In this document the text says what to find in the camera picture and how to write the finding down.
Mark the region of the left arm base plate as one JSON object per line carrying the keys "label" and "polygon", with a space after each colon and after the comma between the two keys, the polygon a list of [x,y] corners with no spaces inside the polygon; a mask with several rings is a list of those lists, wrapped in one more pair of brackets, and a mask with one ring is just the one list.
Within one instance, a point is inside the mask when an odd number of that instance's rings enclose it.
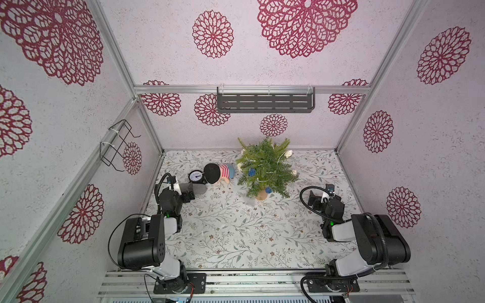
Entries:
{"label": "left arm base plate", "polygon": [[206,273],[181,274],[178,278],[171,280],[157,279],[154,294],[204,294],[206,284]]}

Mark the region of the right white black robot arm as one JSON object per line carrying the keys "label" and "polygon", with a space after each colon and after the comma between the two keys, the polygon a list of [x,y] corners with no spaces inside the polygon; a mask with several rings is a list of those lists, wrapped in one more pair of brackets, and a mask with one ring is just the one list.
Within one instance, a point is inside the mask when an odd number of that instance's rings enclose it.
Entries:
{"label": "right white black robot arm", "polygon": [[356,280],[388,265],[410,261],[410,246],[389,216],[366,212],[345,220],[342,198],[318,186],[302,189],[299,199],[305,208],[322,218],[322,235],[328,242],[357,244],[355,251],[326,265],[325,273],[330,279]]}

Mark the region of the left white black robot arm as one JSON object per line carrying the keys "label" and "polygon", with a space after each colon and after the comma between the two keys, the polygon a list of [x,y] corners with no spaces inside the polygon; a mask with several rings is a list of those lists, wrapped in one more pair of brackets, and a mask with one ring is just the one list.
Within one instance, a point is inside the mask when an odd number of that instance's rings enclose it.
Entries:
{"label": "left white black robot arm", "polygon": [[154,188],[157,213],[126,220],[117,263],[125,270],[148,270],[156,291],[183,293],[189,289],[186,268],[167,252],[165,240],[181,232],[182,206],[195,199],[190,184],[157,184]]}

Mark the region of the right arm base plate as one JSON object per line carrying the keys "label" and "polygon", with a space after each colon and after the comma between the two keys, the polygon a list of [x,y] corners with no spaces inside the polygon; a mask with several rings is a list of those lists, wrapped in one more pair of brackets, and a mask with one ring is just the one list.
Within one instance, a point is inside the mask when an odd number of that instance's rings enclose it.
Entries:
{"label": "right arm base plate", "polygon": [[324,273],[308,273],[304,276],[308,289],[312,293],[323,292],[359,292],[356,276],[328,276]]}

